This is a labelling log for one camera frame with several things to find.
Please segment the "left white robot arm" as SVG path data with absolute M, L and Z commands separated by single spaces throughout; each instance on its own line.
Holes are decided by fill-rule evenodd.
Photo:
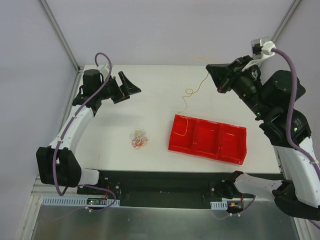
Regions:
M 121 85 L 117 84 L 116 78 L 111 77 L 107 69 L 88 69 L 83 72 L 82 85 L 72 101 L 67 121 L 57 137 L 36 152 L 39 177 L 43 184 L 68 188 L 88 185 L 96 195 L 105 191 L 106 183 L 99 178 L 99 171 L 81 167 L 75 151 L 104 100 L 110 99 L 117 104 L 141 92 L 122 71 L 118 72 L 118 76 Z

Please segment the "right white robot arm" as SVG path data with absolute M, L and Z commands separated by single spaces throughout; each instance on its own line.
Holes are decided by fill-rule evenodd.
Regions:
M 320 181 L 315 170 L 311 129 L 307 118 L 294 110 L 287 123 L 292 74 L 278 70 L 261 82 L 257 65 L 247 67 L 251 58 L 244 56 L 228 64 L 208 64 L 206 70 L 217 91 L 233 91 L 255 114 L 260 128 L 269 139 L 284 180 L 254 177 L 242 171 L 233 172 L 214 186 L 215 193 L 226 199 L 250 194 L 273 201 L 286 215 L 318 221 L 320 219 Z

